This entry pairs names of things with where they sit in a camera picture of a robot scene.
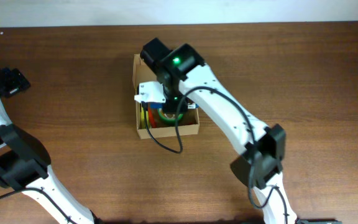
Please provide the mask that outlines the green tape roll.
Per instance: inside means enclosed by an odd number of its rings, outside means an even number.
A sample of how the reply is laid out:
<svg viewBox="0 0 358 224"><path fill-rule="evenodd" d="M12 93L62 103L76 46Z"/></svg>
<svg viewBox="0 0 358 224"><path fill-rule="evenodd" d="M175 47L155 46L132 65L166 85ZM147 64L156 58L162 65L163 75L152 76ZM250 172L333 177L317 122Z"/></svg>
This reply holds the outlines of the green tape roll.
<svg viewBox="0 0 358 224"><path fill-rule="evenodd" d="M166 125L175 125L176 121L181 121L183 118L183 114L179 114L178 116L176 116L175 114L170 114L170 113L164 113L163 110L161 108L158 109L157 111L160 120L166 124Z"/></svg>

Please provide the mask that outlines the brown cardboard box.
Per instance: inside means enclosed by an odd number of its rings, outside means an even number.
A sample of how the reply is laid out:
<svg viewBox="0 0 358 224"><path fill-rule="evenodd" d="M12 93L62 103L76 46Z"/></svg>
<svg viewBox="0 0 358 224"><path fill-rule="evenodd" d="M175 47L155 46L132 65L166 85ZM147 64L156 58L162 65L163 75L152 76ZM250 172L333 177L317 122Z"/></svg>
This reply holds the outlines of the brown cardboard box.
<svg viewBox="0 0 358 224"><path fill-rule="evenodd" d="M137 89L139 84L143 82L156 81L156 76L151 71L151 69L146 66L143 60L140 58L139 54L134 55L133 61L133 74L132 82L135 89L135 94L139 94ZM141 104L135 102L135 115L136 115L136 130L141 139L149 139L150 136L146 129L140 128L140 106ZM175 137L175 127L164 124L157 113L157 110L153 109L153 114L155 117L155 122L157 127L150 128L154 138L164 138L164 137ZM181 136L198 134L200 128L199 121L199 111L198 108L194 110L188 110L188 112L183 116L182 120L179 122L179 132Z"/></svg>

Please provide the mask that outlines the orange utility knife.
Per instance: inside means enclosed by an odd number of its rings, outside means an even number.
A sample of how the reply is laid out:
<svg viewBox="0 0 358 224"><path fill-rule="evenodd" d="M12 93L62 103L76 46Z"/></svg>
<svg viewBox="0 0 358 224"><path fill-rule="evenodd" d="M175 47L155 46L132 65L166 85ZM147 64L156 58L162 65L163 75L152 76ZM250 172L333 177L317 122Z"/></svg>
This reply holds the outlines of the orange utility knife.
<svg viewBox="0 0 358 224"><path fill-rule="evenodd" d="M152 108L152 105L150 103L148 104L148 116L149 116L149 123L150 123L151 127L156 128L157 125L156 125L155 117L154 117L154 114L153 114L153 108Z"/></svg>

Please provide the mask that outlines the blue white marker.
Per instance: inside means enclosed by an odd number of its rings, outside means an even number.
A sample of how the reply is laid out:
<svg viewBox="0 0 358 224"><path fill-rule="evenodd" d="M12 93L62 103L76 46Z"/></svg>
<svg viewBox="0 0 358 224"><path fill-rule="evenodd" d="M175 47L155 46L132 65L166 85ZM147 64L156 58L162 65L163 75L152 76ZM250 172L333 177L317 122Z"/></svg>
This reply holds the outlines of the blue white marker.
<svg viewBox="0 0 358 224"><path fill-rule="evenodd" d="M150 103L150 108L152 109L159 109L163 107L163 103ZM199 108L199 106L196 103L189 103L188 104L188 109L189 110L194 110Z"/></svg>

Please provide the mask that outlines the yellow highlighter pen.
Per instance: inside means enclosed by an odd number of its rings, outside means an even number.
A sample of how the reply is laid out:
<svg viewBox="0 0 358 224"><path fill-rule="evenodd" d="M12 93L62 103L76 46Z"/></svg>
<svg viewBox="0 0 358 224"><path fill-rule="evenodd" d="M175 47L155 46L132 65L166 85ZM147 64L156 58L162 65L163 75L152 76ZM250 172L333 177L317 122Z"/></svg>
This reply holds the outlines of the yellow highlighter pen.
<svg viewBox="0 0 358 224"><path fill-rule="evenodd" d="M144 109L143 107L140 108L140 128L139 129L145 129L145 118L144 118Z"/></svg>

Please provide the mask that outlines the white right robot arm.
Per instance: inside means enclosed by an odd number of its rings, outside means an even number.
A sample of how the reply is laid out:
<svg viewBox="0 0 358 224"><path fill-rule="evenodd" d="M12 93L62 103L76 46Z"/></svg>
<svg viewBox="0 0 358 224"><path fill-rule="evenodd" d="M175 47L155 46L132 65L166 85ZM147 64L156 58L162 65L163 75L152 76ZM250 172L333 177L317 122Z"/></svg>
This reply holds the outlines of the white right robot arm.
<svg viewBox="0 0 358 224"><path fill-rule="evenodd" d="M156 79L139 85L135 100L145 109L159 104L178 117L188 102L202 109L226 135L238 158L230 168L248 191L265 223L296 223L283 186L286 133L248 112L219 82L204 58L189 44L170 50L158 38L145 44L140 58Z"/></svg>

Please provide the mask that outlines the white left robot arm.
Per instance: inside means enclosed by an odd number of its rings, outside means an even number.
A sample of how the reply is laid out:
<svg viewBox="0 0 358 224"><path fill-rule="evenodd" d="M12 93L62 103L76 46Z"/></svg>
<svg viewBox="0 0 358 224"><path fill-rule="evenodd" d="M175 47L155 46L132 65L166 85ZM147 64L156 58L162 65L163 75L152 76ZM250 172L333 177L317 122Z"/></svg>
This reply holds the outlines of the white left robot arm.
<svg viewBox="0 0 358 224"><path fill-rule="evenodd" d="M101 223L58 180L49 153L34 136L16 126L6 113L2 98L30 88L18 69L0 68L0 187L22 193L39 203L59 223Z"/></svg>

